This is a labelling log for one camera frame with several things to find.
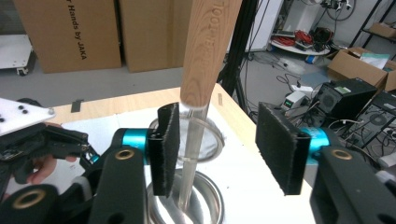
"gray floor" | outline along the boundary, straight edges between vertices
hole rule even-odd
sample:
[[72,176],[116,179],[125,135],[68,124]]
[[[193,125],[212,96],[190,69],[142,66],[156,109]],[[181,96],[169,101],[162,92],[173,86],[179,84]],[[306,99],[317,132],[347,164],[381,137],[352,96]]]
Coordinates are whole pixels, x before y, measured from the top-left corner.
[[[315,87],[326,80],[327,60],[319,59],[315,65],[304,62],[305,56],[291,54],[281,49],[275,52],[257,52],[252,61],[242,69],[241,79],[245,87],[250,108],[255,110],[258,102],[280,105],[289,86],[281,83],[279,77],[290,74],[276,62],[287,58],[304,69],[302,75],[294,74],[303,85]],[[0,70],[0,97],[18,100],[24,97],[37,100],[44,107],[68,105],[83,99],[92,101],[108,97],[156,91],[180,86],[182,68],[130,74],[124,65],[118,69],[104,69],[70,73],[43,74],[39,62],[26,77],[19,77],[15,70]],[[290,84],[296,84],[295,77],[288,76]],[[305,174],[312,184],[316,167],[307,167]]]

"shelf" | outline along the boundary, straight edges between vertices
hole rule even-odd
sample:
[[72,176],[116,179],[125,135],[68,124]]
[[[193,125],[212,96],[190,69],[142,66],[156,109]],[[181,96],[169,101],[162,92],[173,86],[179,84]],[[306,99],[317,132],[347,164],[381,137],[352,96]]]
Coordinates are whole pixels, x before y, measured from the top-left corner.
[[373,33],[373,32],[371,32],[371,31],[369,31],[368,29],[361,29],[361,30],[362,30],[364,33],[368,33],[368,34],[370,34],[370,35],[375,35],[375,36],[381,37],[381,38],[383,38],[383,39],[387,39],[387,40],[390,41],[392,44],[395,44],[395,43],[396,43],[396,38],[385,37],[385,36],[382,36],[382,35]]
[[297,48],[295,48],[293,46],[280,45],[280,44],[276,43],[275,41],[270,41],[270,44],[275,46],[275,47],[277,47],[277,48],[284,49],[284,50],[287,50],[287,51],[290,51],[290,52],[294,52],[294,53],[303,54],[303,55],[319,56],[319,55],[325,55],[325,54],[330,52],[328,49],[325,49],[325,50],[320,51],[320,52],[313,51],[312,49],[307,49],[306,51],[303,51],[303,50],[297,49]]

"electronic equipment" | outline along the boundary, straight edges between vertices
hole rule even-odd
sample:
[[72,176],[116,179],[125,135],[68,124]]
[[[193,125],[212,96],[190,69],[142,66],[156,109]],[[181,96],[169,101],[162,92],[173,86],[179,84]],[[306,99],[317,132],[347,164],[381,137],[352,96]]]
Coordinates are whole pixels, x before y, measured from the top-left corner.
[[366,147],[396,119],[396,96],[381,91],[350,125],[343,137],[357,147]]
[[294,113],[295,109],[301,106],[304,99],[306,99],[306,96],[302,91],[294,91],[288,95],[281,106],[286,111],[285,116],[288,117]]
[[291,38],[295,37],[293,31],[283,31],[283,30],[277,30],[276,32],[273,33],[273,35],[285,36],[285,37],[291,37]]
[[323,83],[305,114],[309,126],[327,127],[338,119],[354,119],[375,95],[376,87],[360,78]]
[[293,1],[288,16],[283,25],[284,31],[302,30],[309,32],[322,8],[325,10],[340,10],[352,8],[349,0],[305,0]]
[[[299,194],[310,134],[315,132],[304,133],[278,110],[259,104],[256,144],[285,195]],[[390,186],[396,183],[381,182],[359,153],[329,135],[328,140],[317,145],[318,174],[310,198],[315,221],[394,223],[396,198]]]

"black cable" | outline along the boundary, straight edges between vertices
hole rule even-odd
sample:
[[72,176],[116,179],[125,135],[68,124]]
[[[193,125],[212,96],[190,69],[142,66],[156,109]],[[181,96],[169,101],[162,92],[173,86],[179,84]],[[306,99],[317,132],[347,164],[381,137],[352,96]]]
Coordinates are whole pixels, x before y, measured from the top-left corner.
[[314,115],[312,114],[314,111],[320,112],[320,115],[321,115],[321,117],[322,117],[322,119],[323,119],[323,122],[324,122],[324,120],[330,120],[330,121],[339,120],[338,118],[330,117],[330,116],[326,115],[326,114],[325,114],[323,111],[321,111],[320,109],[313,107],[313,108],[306,114],[306,116],[304,117],[304,122],[305,122],[309,127],[316,127],[316,125],[315,125],[315,123],[314,123],[314,120],[313,120]]
[[345,133],[343,133],[342,134],[342,136],[343,137],[345,137],[345,134],[347,134],[347,137],[346,137],[346,140],[350,137],[350,135],[352,135],[353,133],[355,133],[356,131],[359,131],[359,130],[361,130],[361,141],[363,142],[363,144],[365,145],[365,142],[364,142],[364,139],[363,139],[363,133],[362,133],[362,129],[366,126],[366,125],[368,125],[369,123],[373,123],[373,120],[374,119],[376,119],[376,118],[378,118],[378,116],[380,116],[380,115],[383,115],[383,114],[385,114],[386,113],[386,111],[382,111],[382,113],[380,113],[380,114],[378,114],[377,116],[374,116],[374,118],[372,118],[372,117],[370,117],[370,119],[367,121],[367,122],[365,122],[363,125],[361,125],[361,126],[359,126],[358,124],[356,124],[356,126],[358,126],[357,128],[355,128],[353,131],[349,131],[349,130],[347,130]]
[[317,23],[313,26],[312,30],[315,31],[315,29],[317,29],[317,26],[318,26],[319,22],[321,21],[321,19],[323,18],[324,13],[326,13],[326,10],[323,10],[322,15],[320,16],[320,18],[319,18],[319,20],[317,21]]
[[[364,138],[363,138],[363,131],[364,131],[364,128],[361,129],[361,141],[363,142],[363,145],[366,145],[366,143],[364,142]],[[373,155],[370,152],[370,149],[367,146],[366,146],[366,149],[367,149],[367,153],[370,155],[370,157],[373,157]]]
[[242,2],[233,31],[230,53],[228,54],[228,62],[219,72],[217,79],[217,82],[221,83],[221,87],[223,87],[229,95],[233,95],[236,91],[239,106],[246,113],[248,112],[248,109],[246,108],[240,72],[242,67],[241,64],[246,52],[249,32],[251,31],[252,24],[256,17],[255,12],[258,9],[258,4],[259,0]]
[[257,112],[257,111],[251,111],[251,112],[248,113],[248,116],[250,117],[250,119],[251,119],[255,124],[257,124],[257,119],[258,119],[258,116],[259,116],[259,112]]
[[384,136],[384,139],[382,140],[382,144],[381,144],[381,153],[382,153],[382,156],[384,156],[384,145],[385,145],[385,139],[388,139],[388,134],[385,134],[385,136]]
[[293,89],[291,88],[290,80],[289,80],[288,76],[295,77],[295,78],[297,79],[297,81],[300,81],[300,80],[301,80],[300,77],[297,77],[297,76],[292,75],[292,74],[289,74],[289,73],[285,73],[284,77],[282,77],[282,76],[276,76],[276,79],[277,79],[279,82],[281,82],[281,83],[287,84],[287,85],[289,86],[289,90],[290,90],[291,92],[293,92]]
[[288,117],[288,120],[293,120],[293,119],[300,118],[300,117],[304,116],[305,113],[307,113],[307,111],[305,111],[303,114],[299,114],[299,115],[295,115],[295,116],[292,116],[292,117]]
[[337,19],[338,19],[338,17],[341,15],[341,11],[342,11],[342,9],[340,10],[340,13],[338,14],[338,16],[336,16],[335,17],[335,20],[334,20],[334,32],[333,32],[333,34],[332,34],[332,39],[331,39],[331,41],[334,39],[334,37],[335,37],[335,32],[337,31]]
[[[253,47],[253,43],[254,43],[254,41],[256,40],[256,37],[257,37],[257,35],[258,35],[258,33],[259,33],[259,31],[260,31],[260,29],[261,29],[261,27],[262,27],[262,21],[263,21],[263,19],[264,19],[264,16],[265,16],[265,14],[266,14],[266,12],[267,12],[267,9],[268,9],[268,6],[269,6],[269,2],[270,1],[268,1],[267,2],[267,4],[266,4],[266,6],[265,6],[265,10],[264,10],[264,12],[262,13],[262,18],[261,18],[261,20],[260,20],[260,23],[259,23],[259,27],[258,27],[258,29],[257,29],[257,31],[256,31],[256,34],[254,34],[253,35],[253,32],[254,32],[254,23],[255,23],[255,20],[253,21],[253,24],[252,24],[252,27],[251,27],[251,29],[250,29],[250,36],[252,36],[251,38],[250,38],[250,43],[249,43],[249,46],[248,46],[248,49],[247,49],[247,56],[249,55],[249,53],[251,52],[251,48]],[[257,15],[257,13],[259,12],[259,10],[260,10],[260,8],[262,7],[262,0],[260,1],[260,3],[259,3],[259,5],[258,5],[258,7],[257,7],[257,10],[256,10],[256,12],[255,12],[255,18],[256,18],[256,15]],[[248,100],[248,59],[247,58],[245,58],[245,60],[242,62],[242,65],[241,65],[241,69],[245,66],[245,64],[246,64],[246,70],[245,70],[245,100],[246,100],[246,107],[247,107],[247,109],[250,111],[250,112],[253,112],[253,110],[251,109],[251,107],[250,107],[250,105],[249,105],[249,103],[251,103],[249,100]]]
[[367,162],[366,159],[368,159],[368,163],[369,163],[373,168],[375,168],[376,170],[380,170],[380,165],[378,164],[378,162],[376,162],[375,159],[374,159],[373,157],[371,157],[369,154],[365,153],[363,149],[361,149],[361,148],[359,148],[359,147],[357,147],[357,146],[354,146],[354,145],[352,145],[352,146],[350,146],[350,147],[347,147],[347,146],[346,146],[346,148],[348,148],[349,150],[358,152],[359,154],[361,154],[361,155],[363,156],[364,161]]

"cable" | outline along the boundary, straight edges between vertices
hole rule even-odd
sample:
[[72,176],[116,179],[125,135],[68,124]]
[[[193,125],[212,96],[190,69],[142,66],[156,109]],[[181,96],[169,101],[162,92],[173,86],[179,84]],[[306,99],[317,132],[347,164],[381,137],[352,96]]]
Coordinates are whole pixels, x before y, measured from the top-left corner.
[[341,12],[342,12],[342,9],[340,10],[340,13],[338,14],[338,16],[335,17],[335,20],[334,20],[334,32],[332,34],[332,39],[335,37],[335,32],[337,31],[337,21],[338,21],[337,19],[341,15]]
[[352,119],[339,119],[339,120],[336,120],[336,121],[332,122],[332,123],[328,126],[328,128],[331,128],[331,127],[334,125],[334,123],[341,122],[341,121],[343,122],[344,125],[346,124],[346,122],[363,123],[363,121],[356,121],[356,120],[352,120]]
[[317,29],[317,26],[318,26],[319,22],[321,21],[321,19],[323,18],[323,16],[324,16],[325,13],[326,13],[326,9],[323,10],[322,15],[320,16],[320,18],[319,18],[319,20],[317,21],[317,23],[313,26],[312,30]]
[[276,79],[277,79],[279,82],[281,82],[281,83],[287,84],[287,85],[289,86],[289,90],[290,90],[291,92],[293,92],[293,89],[291,88],[290,80],[289,80],[288,76],[295,77],[295,78],[297,79],[297,81],[300,81],[300,80],[301,80],[300,77],[297,77],[297,76],[292,75],[292,74],[289,74],[289,73],[285,73],[284,77],[282,77],[282,76],[276,76]]
[[[306,115],[304,116],[304,122],[309,127],[318,127],[318,125],[322,126],[325,120],[338,120],[338,118],[334,118],[334,117],[330,117],[330,116],[326,115],[326,113],[321,111],[320,108],[316,108],[317,104],[319,104],[318,101],[316,101],[308,110],[308,111],[311,111],[311,110],[312,111],[309,113],[306,113]],[[319,120],[319,123],[315,123],[314,116],[315,116],[315,118],[322,118],[321,120]]]
[[307,45],[312,45],[314,43],[314,39],[312,38],[312,35],[302,31],[302,30],[296,30],[294,31],[295,35],[295,41],[301,41],[303,44]]
[[329,28],[318,28],[312,36],[315,43],[326,45],[332,40],[334,33]]
[[279,61],[279,59],[277,59],[277,58],[273,58],[273,57],[270,57],[270,56],[265,56],[263,54],[259,55],[258,53],[254,53],[253,54],[253,60],[258,62],[258,63],[271,64],[271,65],[273,65],[274,63],[277,63]]
[[343,143],[346,145],[346,148],[360,153],[363,156],[365,161],[367,161],[366,159],[368,159],[369,160],[369,164],[373,168],[375,168],[376,170],[380,169],[380,166],[379,166],[378,162],[376,162],[375,159],[372,156],[370,156],[367,152],[365,152],[362,148],[354,146],[354,145],[348,147],[347,146],[347,142],[344,141]]
[[338,132],[340,132],[341,130],[345,129],[345,127],[346,127],[346,125],[344,125],[343,127],[337,129],[335,132],[338,133]]
[[294,46],[295,45],[295,40],[294,40],[294,38],[291,38],[291,37],[273,35],[271,37],[271,39],[273,41],[275,41],[276,43],[283,45],[283,46]]
[[[364,127],[361,128],[361,141],[363,142],[363,145],[366,145],[366,143],[365,143],[365,141],[364,141],[364,138],[363,138],[363,131],[364,131]],[[366,145],[366,149],[367,149],[367,153],[368,153],[371,157],[373,157],[373,155],[371,154],[371,152],[370,152],[369,148],[367,147],[367,145]]]
[[317,89],[317,87],[321,87],[321,85],[323,85],[323,83],[318,84],[318,85],[311,91],[311,100],[314,98],[314,96],[312,95],[312,93],[318,92],[318,91],[316,91],[316,89]]
[[357,1],[353,1],[353,7],[352,7],[352,10],[350,11],[349,15],[345,16],[345,17],[342,18],[342,19],[335,18],[335,17],[329,12],[329,9],[328,9],[328,8],[326,8],[325,11],[327,12],[327,15],[329,16],[329,18],[332,19],[332,20],[334,20],[334,21],[346,21],[346,20],[349,19],[349,18],[352,16],[352,14],[355,12],[356,2],[357,2]]
[[250,112],[248,113],[248,116],[250,117],[250,119],[251,119],[254,123],[257,124],[257,119],[258,119],[258,116],[259,116],[259,112],[257,112],[257,111],[250,111]]
[[349,139],[353,134],[356,134],[356,131],[361,130],[361,141],[363,142],[363,144],[365,144],[365,143],[364,143],[364,140],[363,140],[362,129],[364,129],[364,127],[365,127],[367,124],[372,123],[374,119],[378,118],[378,116],[381,116],[381,115],[383,115],[383,114],[385,114],[385,113],[386,113],[386,111],[382,111],[380,114],[377,114],[376,116],[374,116],[374,118],[373,118],[373,116],[371,116],[370,119],[369,119],[367,122],[365,122],[363,125],[361,125],[361,126],[355,128],[353,131],[350,132],[350,131],[349,131],[350,129],[347,130],[347,133],[343,133],[343,134],[342,134],[342,137],[343,137],[345,140],[347,140],[347,139]]
[[309,106],[308,109],[307,109],[303,114],[300,114],[300,115],[297,115],[297,116],[293,116],[293,117],[289,117],[289,120],[293,120],[293,119],[297,119],[297,118],[299,118],[299,117],[303,117],[303,118],[301,119],[300,123],[299,123],[299,124],[296,123],[295,126],[298,127],[303,121],[304,121],[306,124],[308,124],[308,126],[309,126],[310,123],[309,123],[309,122],[306,122],[306,119],[305,119],[305,118],[308,119],[308,116],[311,117],[309,112],[310,112],[316,105],[318,105],[318,104],[320,104],[320,101],[316,101],[313,105]]
[[[266,3],[264,12],[262,13],[262,18],[261,18],[260,23],[259,23],[259,27],[258,27],[258,29],[257,29],[257,31],[256,31],[256,34],[254,34],[254,35],[253,35],[253,32],[254,32],[254,23],[255,23],[255,20],[254,20],[253,23],[252,23],[252,27],[251,27],[251,29],[250,29],[250,36],[253,36],[253,37],[251,37],[250,40],[249,40],[250,43],[249,43],[249,47],[248,47],[248,49],[247,49],[247,54],[250,53],[251,48],[253,47],[253,43],[254,43],[254,41],[256,40],[256,37],[257,37],[257,35],[258,35],[258,33],[259,33],[261,27],[262,27],[262,21],[263,21],[264,16],[265,16],[265,14],[266,14],[266,12],[267,12],[269,3],[270,3],[270,1],[268,1],[268,2]],[[255,17],[254,17],[254,18],[256,18],[256,15],[257,15],[257,13],[259,12],[259,10],[260,10],[261,7],[262,7],[262,0],[260,1],[259,5],[258,5],[258,7],[257,7],[257,10],[255,11]],[[245,94],[246,107],[247,107],[247,109],[250,111],[250,112],[248,112],[248,113],[250,114],[251,112],[253,112],[253,110],[251,109],[251,107],[250,107],[250,105],[249,105],[249,104],[252,104],[252,103],[248,100],[248,84],[247,84],[247,80],[248,80],[248,60],[247,60],[246,58],[245,58],[245,60],[242,62],[241,69],[245,66],[245,63],[246,63],[246,68],[245,68],[245,69],[246,69],[246,72],[245,72],[245,89],[244,89],[244,94]]]

